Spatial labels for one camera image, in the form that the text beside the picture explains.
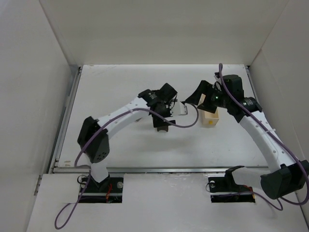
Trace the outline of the dark brown arch block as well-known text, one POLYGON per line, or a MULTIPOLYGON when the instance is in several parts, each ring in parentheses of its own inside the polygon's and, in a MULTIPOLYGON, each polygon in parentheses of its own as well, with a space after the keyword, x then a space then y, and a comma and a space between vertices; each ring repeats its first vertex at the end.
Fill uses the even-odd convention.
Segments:
POLYGON ((168 126, 158 127, 157 128, 157 132, 160 132, 160 131, 168 132, 169 131, 169 127, 168 126))

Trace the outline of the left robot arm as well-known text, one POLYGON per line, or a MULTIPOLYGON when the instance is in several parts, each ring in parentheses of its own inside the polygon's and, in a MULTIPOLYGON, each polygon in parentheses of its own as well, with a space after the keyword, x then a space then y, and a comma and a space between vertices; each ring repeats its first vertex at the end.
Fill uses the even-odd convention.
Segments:
POLYGON ((172 116, 170 105, 177 91, 168 83, 159 90, 147 89, 137 95, 130 103, 106 116, 94 119, 87 117, 81 127, 77 143, 90 161, 91 180, 98 189, 105 188, 110 175, 103 160, 110 152, 109 140, 120 130, 138 119, 151 115, 153 127, 168 130, 176 121, 164 121, 172 116))

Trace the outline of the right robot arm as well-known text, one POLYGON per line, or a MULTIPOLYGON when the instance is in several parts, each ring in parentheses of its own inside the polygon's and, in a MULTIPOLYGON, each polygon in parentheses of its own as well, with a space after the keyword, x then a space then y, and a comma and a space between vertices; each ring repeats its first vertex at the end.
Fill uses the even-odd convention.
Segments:
POLYGON ((264 156, 268 173, 250 171, 244 166, 226 170, 222 185, 214 192, 242 192, 246 186, 260 188, 276 200, 309 185, 309 162, 300 161, 268 124, 262 107, 253 97, 245 97, 238 75, 215 73, 216 83, 202 80, 184 102, 215 113, 224 108, 251 136, 264 156))

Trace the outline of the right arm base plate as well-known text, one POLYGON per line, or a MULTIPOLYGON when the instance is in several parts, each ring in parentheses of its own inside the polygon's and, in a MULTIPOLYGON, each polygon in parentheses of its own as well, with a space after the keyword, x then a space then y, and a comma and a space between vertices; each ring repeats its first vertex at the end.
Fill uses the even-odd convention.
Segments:
POLYGON ((209 177, 206 190, 212 203, 255 203, 252 187, 229 184, 223 176, 209 177))

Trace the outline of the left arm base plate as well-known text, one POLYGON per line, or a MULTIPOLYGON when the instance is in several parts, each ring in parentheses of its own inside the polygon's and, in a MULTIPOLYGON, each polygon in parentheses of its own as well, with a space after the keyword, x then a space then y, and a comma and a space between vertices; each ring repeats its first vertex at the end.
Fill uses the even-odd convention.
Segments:
MULTIPOLYGON (((80 184, 79 195, 85 188, 88 176, 80 175, 77 178, 77 183, 80 184)), ((85 188, 79 203, 122 203, 124 187, 123 177, 110 177, 107 184, 103 184, 102 188, 99 188, 93 180, 90 180, 89 184, 85 188)))

